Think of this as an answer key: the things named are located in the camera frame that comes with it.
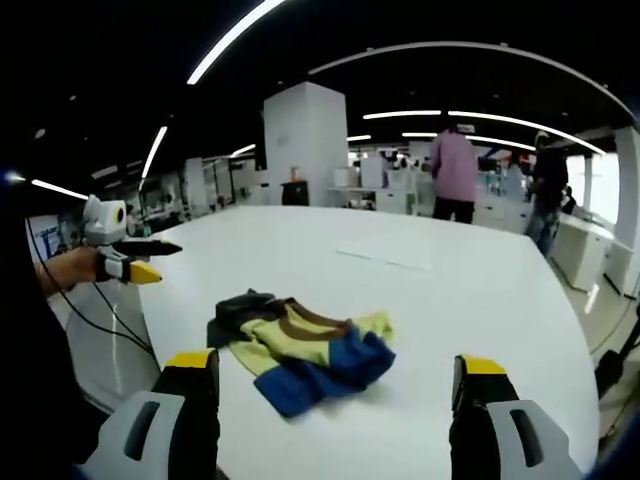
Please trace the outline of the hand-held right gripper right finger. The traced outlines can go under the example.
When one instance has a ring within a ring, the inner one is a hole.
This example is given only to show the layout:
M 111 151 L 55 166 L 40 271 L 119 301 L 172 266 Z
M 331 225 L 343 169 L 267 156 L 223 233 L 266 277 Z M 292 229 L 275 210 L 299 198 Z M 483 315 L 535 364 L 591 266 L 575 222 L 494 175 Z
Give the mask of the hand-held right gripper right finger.
M 453 479 L 583 477 L 566 433 L 518 396 L 503 367 L 482 357 L 455 357 L 449 444 Z

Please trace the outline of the person's left hand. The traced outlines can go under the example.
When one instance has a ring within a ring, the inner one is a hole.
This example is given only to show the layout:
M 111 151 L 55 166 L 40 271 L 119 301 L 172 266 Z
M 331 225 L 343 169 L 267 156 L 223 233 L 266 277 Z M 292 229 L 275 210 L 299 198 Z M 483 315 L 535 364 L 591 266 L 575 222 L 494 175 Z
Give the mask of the person's left hand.
M 34 264 L 36 277 L 46 297 L 69 291 L 79 283 L 97 281 L 99 252 L 94 247 L 80 246 Z

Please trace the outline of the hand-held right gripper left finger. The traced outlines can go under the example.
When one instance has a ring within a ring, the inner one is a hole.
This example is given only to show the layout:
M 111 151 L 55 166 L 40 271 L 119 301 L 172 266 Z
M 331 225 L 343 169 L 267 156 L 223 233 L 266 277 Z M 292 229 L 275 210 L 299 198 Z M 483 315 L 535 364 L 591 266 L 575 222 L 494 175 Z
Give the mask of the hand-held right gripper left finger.
M 220 437 L 219 355 L 181 352 L 150 391 L 134 394 L 103 423 L 78 466 L 83 479 L 215 479 Z

